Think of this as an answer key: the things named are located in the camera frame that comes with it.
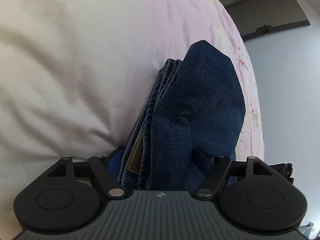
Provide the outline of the blue denim jeans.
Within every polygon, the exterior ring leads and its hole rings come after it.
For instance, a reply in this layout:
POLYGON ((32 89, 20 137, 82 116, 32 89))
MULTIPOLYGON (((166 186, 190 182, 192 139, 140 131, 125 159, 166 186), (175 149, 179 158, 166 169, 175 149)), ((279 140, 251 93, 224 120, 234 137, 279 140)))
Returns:
POLYGON ((121 160, 118 182, 134 190, 190 191, 215 156, 235 159, 246 109, 231 59, 202 40, 159 71, 121 160))

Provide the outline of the pink floral quilt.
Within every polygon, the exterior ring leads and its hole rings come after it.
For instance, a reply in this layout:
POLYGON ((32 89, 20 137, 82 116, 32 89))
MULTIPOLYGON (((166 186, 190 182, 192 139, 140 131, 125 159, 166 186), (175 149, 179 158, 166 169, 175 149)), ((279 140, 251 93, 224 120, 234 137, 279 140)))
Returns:
POLYGON ((52 163, 126 144, 165 61, 200 40, 243 90, 236 158, 263 158, 253 66, 219 0, 1 0, 1 239, 20 233, 14 199, 52 163))

